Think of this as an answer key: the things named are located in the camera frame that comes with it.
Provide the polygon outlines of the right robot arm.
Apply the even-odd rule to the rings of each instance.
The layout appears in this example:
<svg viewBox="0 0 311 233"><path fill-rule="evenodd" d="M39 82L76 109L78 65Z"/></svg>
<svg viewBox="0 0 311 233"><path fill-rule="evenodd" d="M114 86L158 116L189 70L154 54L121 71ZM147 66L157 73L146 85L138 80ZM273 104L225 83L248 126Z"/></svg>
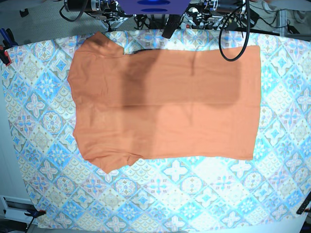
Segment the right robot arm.
<svg viewBox="0 0 311 233"><path fill-rule="evenodd" d="M61 18L78 21L87 15L99 21L105 32L116 31L129 17L116 0L64 0L59 10Z"/></svg>

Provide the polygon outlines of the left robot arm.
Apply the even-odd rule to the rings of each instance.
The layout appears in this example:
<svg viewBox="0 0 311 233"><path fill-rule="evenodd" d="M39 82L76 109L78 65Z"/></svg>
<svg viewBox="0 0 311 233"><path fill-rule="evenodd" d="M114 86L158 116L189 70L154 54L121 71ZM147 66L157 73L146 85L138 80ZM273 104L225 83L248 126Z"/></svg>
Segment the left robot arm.
<svg viewBox="0 0 311 233"><path fill-rule="evenodd" d="M231 30L247 25L244 0L192 0L180 22L181 29L219 30L223 25Z"/></svg>

